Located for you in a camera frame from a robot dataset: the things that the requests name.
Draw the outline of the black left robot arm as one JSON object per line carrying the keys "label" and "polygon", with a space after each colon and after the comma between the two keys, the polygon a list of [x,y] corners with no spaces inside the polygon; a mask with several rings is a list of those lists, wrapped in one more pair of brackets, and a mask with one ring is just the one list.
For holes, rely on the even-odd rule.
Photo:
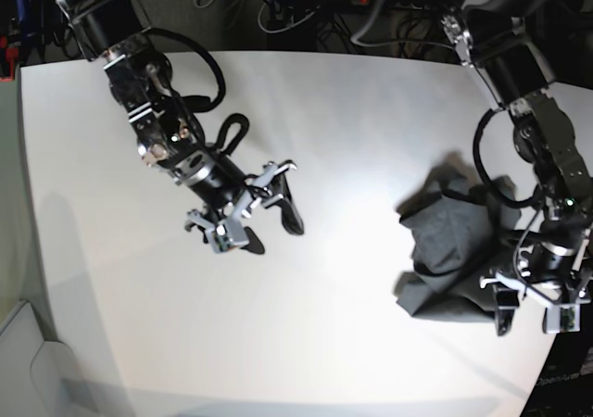
{"label": "black left robot arm", "polygon": [[540,228],[501,236],[511,246],[511,262],[486,279],[494,292],[497,332],[509,332],[521,297],[544,308],[545,333],[576,332],[580,311],[591,300],[592,178],[576,147],[573,124],[549,92],[552,68],[525,25],[548,0],[446,1],[442,29],[490,99],[472,145],[482,183],[498,194],[481,158],[481,141],[488,123],[502,112],[512,121],[517,153],[536,176],[531,196],[503,198],[509,208],[533,209]]}

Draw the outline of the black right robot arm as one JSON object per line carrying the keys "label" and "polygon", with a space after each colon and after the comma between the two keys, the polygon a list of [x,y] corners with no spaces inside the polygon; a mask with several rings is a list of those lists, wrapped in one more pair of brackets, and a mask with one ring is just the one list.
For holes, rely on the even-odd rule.
{"label": "black right robot arm", "polygon": [[[214,252],[242,249],[261,255],[265,248],[243,222],[257,207],[281,211],[291,235],[305,232],[286,180],[292,160],[264,164],[261,173],[245,173],[231,160],[248,133],[250,122],[229,115],[214,142],[207,140],[197,114],[210,112],[226,96],[226,82],[214,57],[196,41],[176,32],[148,27],[139,20],[132,0],[55,0],[89,61],[103,58],[112,97],[125,110],[138,153],[149,167],[167,173],[190,189],[203,206],[187,212],[186,231],[194,229]],[[188,46],[212,71],[217,93],[208,98],[183,96],[172,86],[172,66],[152,40],[162,37]]]}

